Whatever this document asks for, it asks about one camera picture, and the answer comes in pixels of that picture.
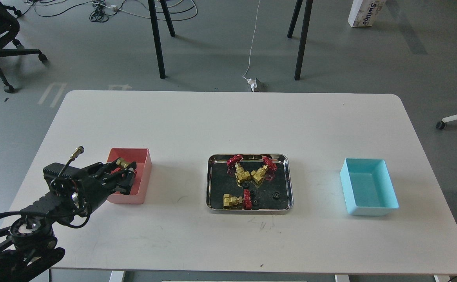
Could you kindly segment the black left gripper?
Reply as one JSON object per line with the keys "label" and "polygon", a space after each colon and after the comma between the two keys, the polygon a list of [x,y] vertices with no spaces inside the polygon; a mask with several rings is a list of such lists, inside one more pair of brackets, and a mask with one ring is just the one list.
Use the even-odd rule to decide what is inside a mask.
{"label": "black left gripper", "polygon": [[49,191],[60,196],[69,211],[94,212],[112,193],[129,195],[136,178],[136,162],[94,163],[84,168],[52,163],[43,169]]}

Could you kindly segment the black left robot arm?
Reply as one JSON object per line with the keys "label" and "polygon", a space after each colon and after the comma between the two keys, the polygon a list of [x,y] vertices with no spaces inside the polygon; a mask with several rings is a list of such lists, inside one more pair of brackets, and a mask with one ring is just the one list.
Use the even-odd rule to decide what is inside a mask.
{"label": "black left robot arm", "polygon": [[0,229],[0,282],[29,282],[65,255],[57,247],[53,225],[84,227],[92,213],[115,192],[129,195],[136,178],[136,162],[119,157],[84,168],[71,163],[84,152],[78,147],[65,163],[43,169],[49,191],[20,211],[0,213],[0,219],[18,216]]}

